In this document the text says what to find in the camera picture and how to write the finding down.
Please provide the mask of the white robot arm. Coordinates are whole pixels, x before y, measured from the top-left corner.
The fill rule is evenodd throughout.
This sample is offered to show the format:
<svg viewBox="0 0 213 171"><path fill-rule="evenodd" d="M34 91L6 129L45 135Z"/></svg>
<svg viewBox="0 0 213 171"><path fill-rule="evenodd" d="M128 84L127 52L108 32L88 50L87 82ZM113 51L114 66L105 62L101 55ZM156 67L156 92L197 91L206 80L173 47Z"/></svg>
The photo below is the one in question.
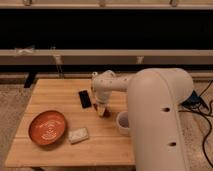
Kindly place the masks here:
<svg viewBox="0 0 213 171"><path fill-rule="evenodd" d="M149 68L117 76L92 74L96 101L105 105L113 91L126 94L136 171L190 171L178 105L193 90L193 79L180 68Z"/></svg>

